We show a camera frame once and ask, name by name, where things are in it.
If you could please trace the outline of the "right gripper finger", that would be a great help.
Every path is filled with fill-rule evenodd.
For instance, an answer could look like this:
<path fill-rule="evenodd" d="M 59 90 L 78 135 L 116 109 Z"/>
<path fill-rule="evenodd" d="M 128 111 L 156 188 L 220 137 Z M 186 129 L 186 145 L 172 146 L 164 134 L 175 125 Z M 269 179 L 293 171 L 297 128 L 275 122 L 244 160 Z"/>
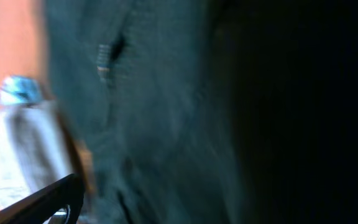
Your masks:
<path fill-rule="evenodd" d="M 70 174 L 38 192 L 0 211 L 0 224 L 58 223 L 75 224 L 85 195 L 82 179 Z"/>

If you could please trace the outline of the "black shorts with mesh lining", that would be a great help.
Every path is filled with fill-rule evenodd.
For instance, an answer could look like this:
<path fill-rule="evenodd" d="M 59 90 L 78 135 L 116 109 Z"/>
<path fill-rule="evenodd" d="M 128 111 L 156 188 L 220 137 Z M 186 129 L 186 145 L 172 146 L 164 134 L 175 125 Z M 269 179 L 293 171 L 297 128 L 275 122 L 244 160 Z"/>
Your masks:
<path fill-rule="evenodd" d="M 98 223 L 358 223 L 358 1 L 44 1 Z"/>

